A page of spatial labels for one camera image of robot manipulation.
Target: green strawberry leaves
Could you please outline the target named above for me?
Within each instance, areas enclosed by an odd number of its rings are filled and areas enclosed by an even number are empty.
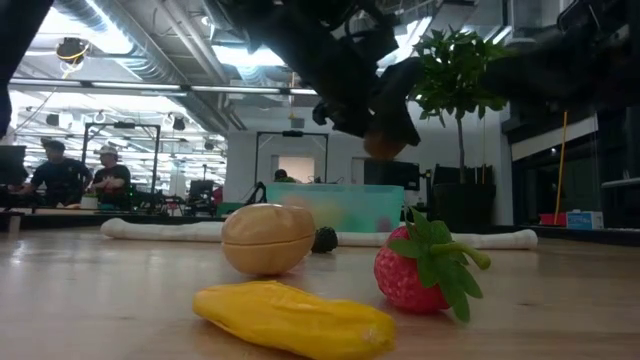
[[[387,246],[389,246],[389,249],[393,250],[394,253],[410,259],[418,259],[422,256],[420,244],[414,240],[391,239]]]
[[[456,318],[469,322],[471,315],[467,295],[481,299],[480,286],[467,270],[467,256],[482,270],[491,259],[466,244],[456,243],[442,221],[429,222],[420,212],[409,208],[414,223],[405,221],[409,239],[391,239],[389,249],[396,254],[416,259],[420,283],[426,288],[438,285]]]
[[[480,290],[480,286],[473,278],[473,275],[464,267],[462,264],[456,264],[456,275],[464,292],[466,292],[469,296],[474,297],[476,299],[482,299],[482,290]]]
[[[435,264],[427,256],[418,258],[418,277],[422,286],[426,288],[433,287],[438,283]]]

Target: cap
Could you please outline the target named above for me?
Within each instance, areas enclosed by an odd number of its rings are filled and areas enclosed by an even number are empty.
[[[274,174],[274,177],[275,177],[276,180],[284,179],[287,176],[289,176],[289,175],[287,174],[287,171],[284,170],[284,169],[278,169],[278,170],[276,170],[276,173]]]
[[[42,147],[45,149],[51,149],[54,151],[60,151],[60,152],[64,152],[66,147],[64,146],[63,143],[61,143],[58,140],[51,140],[51,139],[41,139],[40,142],[42,143]]]
[[[118,155],[118,150],[116,148],[114,148],[113,146],[105,145],[105,146],[101,147],[100,150],[98,150],[98,154],[100,154],[100,155],[104,155],[104,154]]]

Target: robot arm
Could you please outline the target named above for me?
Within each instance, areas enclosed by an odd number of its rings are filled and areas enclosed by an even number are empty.
[[[7,86],[49,12],[53,0],[0,1],[0,139],[11,122]]]
[[[640,69],[631,52],[630,4],[574,0],[558,16],[556,36],[489,64],[482,83],[512,102],[559,110],[638,104]]]
[[[335,130],[366,138],[384,134],[383,142],[401,150],[420,137],[406,108],[406,98],[423,76],[419,59],[388,67],[382,76],[377,61],[398,48],[394,15],[383,15],[373,0],[207,0],[250,50],[269,47],[321,97],[313,120]],[[349,20],[364,11],[376,25],[351,33]],[[346,36],[332,34],[345,26]]]

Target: black t-shirt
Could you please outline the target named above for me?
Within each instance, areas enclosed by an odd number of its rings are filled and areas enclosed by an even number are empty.
[[[79,203],[84,191],[84,178],[91,172],[80,161],[64,158],[60,163],[46,163],[33,173],[31,185],[38,188],[47,185],[46,196],[56,198],[64,205]]]
[[[99,189],[98,195],[100,202],[103,204],[112,204],[118,207],[126,207],[128,203],[128,189],[131,185],[131,173],[124,165],[116,165],[110,168],[103,168],[96,172],[96,176],[93,179],[93,183],[97,184],[103,182],[108,178],[122,179],[124,185],[114,189]]]

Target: monitor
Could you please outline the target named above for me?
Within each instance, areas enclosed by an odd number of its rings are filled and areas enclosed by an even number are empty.
[[[196,197],[200,195],[211,196],[213,193],[214,182],[211,180],[191,180],[191,186],[189,187],[189,197]]]
[[[0,185],[22,185],[26,180],[26,146],[0,145]]]
[[[396,185],[405,190],[420,190],[420,166],[400,161],[367,159],[364,162],[365,185]]]

